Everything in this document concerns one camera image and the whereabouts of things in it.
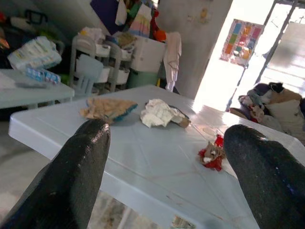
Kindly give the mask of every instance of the table surface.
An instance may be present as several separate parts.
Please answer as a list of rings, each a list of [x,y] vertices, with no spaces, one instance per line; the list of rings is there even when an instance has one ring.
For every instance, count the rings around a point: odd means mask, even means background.
[[[136,101],[139,106],[111,126],[111,146],[101,190],[169,228],[175,216],[196,229],[258,229],[238,180],[225,171],[213,171],[198,161],[198,151],[215,139],[215,132],[234,124],[252,126],[281,142],[305,165],[305,148],[295,138],[233,114],[203,106],[155,86],[104,95]],[[186,129],[143,125],[139,114],[149,99],[160,98],[178,107],[192,121]],[[53,159],[86,120],[79,110],[85,100],[15,113],[11,137]]]
[[[0,69],[0,72],[13,79],[16,83],[40,83],[17,70]],[[0,89],[0,108],[8,108],[74,97],[74,90],[62,83],[51,85],[46,89],[13,88]]]

